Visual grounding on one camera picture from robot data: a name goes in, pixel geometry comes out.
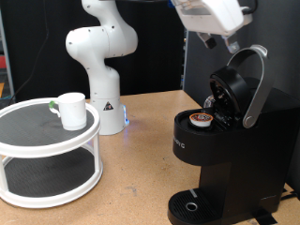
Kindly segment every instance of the white round stand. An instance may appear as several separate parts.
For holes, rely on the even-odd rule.
[[[64,130],[49,111],[54,99],[24,101],[0,111],[0,157],[7,156],[0,163],[0,197],[8,203],[26,208],[69,203],[102,175],[97,110],[86,104],[87,126]]]

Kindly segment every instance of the wooden table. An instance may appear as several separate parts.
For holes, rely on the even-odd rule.
[[[170,225],[168,201],[178,191],[196,188],[200,167],[173,154],[173,119],[200,106],[183,91],[121,97],[130,125],[100,136],[104,172],[80,199],[49,209],[15,208],[0,201],[0,224]],[[299,225],[300,202],[281,203],[279,224]],[[238,223],[258,225],[255,219]]]

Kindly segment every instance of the black cable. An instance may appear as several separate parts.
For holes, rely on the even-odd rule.
[[[45,3],[45,1],[46,1],[46,0],[43,0],[43,3],[44,3],[45,25],[46,25],[46,31],[47,31],[46,38],[45,38],[45,40],[44,40],[42,46],[40,47],[40,49],[39,49],[39,51],[38,51],[37,59],[36,59],[36,62],[35,62],[35,64],[34,64],[34,67],[33,67],[33,69],[32,69],[32,72],[31,72],[29,78],[27,79],[26,82],[24,82],[24,84],[22,84],[21,87],[19,87],[19,89],[18,89],[18,90],[15,92],[15,94],[12,96],[12,98],[10,99],[10,102],[9,102],[8,106],[11,104],[12,99],[14,99],[14,98],[17,96],[17,94],[18,94],[18,93],[19,93],[19,92],[20,92],[20,91],[21,91],[21,90],[22,90],[22,89],[30,82],[30,80],[33,78],[33,76],[34,76],[34,74],[35,74],[35,71],[36,71],[36,67],[37,67],[37,63],[38,63],[39,56],[40,56],[42,50],[44,49],[44,46],[45,46],[45,44],[46,44],[46,42],[47,42],[47,40],[48,40],[48,37],[49,37],[49,29],[48,29],[48,22],[47,22],[47,15],[46,15],[46,3]]]
[[[243,9],[243,14],[244,15],[252,14],[252,13],[254,13],[256,11],[256,9],[259,6],[259,0],[254,0],[254,2],[255,2],[255,6],[253,8],[245,8],[245,9]]]

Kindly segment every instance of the brand logo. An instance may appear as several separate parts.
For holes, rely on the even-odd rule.
[[[173,139],[174,139],[175,143],[176,143],[179,147],[186,148],[186,145],[183,144],[182,142],[179,142],[179,141],[175,138],[175,136],[173,136]]]

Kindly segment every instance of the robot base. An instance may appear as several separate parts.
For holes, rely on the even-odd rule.
[[[120,102],[120,97],[111,99],[91,98],[91,105],[94,106],[100,116],[99,135],[113,135],[121,132],[128,125],[125,107]]]

